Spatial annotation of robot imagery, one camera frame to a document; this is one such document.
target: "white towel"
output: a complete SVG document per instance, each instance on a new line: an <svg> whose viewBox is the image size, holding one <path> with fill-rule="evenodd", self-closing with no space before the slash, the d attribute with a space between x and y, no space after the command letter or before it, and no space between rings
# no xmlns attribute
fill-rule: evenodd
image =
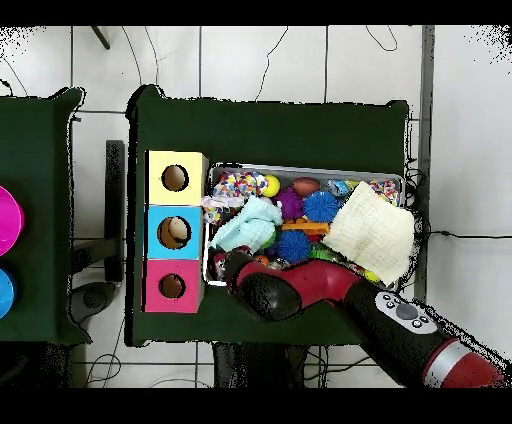
<svg viewBox="0 0 512 424"><path fill-rule="evenodd" d="M407 271L413 242L413 215L379 198L364 181L336 214L322 240L386 285Z"/></svg>

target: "toy egg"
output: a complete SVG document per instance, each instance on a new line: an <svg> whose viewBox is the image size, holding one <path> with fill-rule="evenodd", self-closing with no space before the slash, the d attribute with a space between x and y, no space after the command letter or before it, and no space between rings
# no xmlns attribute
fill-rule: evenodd
<svg viewBox="0 0 512 424"><path fill-rule="evenodd" d="M300 177L293 180L292 187L295 193L304 198L320 190L320 182L314 178Z"/></svg>

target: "light blue cloth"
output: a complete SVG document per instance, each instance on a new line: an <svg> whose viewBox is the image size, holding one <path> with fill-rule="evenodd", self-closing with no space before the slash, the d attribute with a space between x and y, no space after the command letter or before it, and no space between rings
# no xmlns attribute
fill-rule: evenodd
<svg viewBox="0 0 512 424"><path fill-rule="evenodd" d="M256 252L272 237L275 226L282 223L280 208L251 196L240 213L219 228L210 246L219 246L226 252L248 246Z"/></svg>

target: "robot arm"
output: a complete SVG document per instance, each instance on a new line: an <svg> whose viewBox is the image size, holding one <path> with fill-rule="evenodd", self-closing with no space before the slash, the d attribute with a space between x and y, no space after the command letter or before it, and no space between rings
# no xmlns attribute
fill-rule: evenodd
<svg viewBox="0 0 512 424"><path fill-rule="evenodd" d="M504 380L497 368L445 334L417 306L341 265L314 259L275 270L232 251L225 270L230 292L260 319L285 320L314 303L331 302L368 341L375 362L400 384L485 387Z"/></svg>

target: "green table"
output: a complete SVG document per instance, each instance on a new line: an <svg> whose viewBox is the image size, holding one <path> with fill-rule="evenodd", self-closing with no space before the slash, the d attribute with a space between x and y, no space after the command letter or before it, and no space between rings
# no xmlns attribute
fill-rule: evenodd
<svg viewBox="0 0 512 424"><path fill-rule="evenodd" d="M176 100L153 85L132 96L128 167L127 343L144 340L359 344L327 304L281 323L255 321L223 287L206 287L197 314L140 311L144 152L198 151L210 163L281 165L403 175L405 101L360 104Z"/></svg>
<svg viewBox="0 0 512 424"><path fill-rule="evenodd" d="M0 185L16 198L25 228L0 268L14 278L17 301L0 320L0 341L89 340L67 314L71 283L68 136L80 89L49 99L0 97Z"/></svg>

